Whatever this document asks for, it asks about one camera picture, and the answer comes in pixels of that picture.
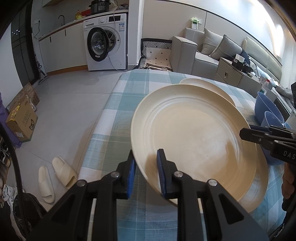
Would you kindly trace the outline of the right hand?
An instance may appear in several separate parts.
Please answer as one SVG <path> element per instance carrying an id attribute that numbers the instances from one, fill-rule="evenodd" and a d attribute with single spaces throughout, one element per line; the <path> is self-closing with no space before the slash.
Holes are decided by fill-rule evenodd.
<path id="1" fill-rule="evenodd" d="M 285 163 L 285 171 L 282 177 L 283 184 L 281 186 L 281 192 L 283 195 L 282 209 L 284 211 L 290 211 L 291 205 L 294 204 L 295 199 L 295 166 L 289 163 Z"/>

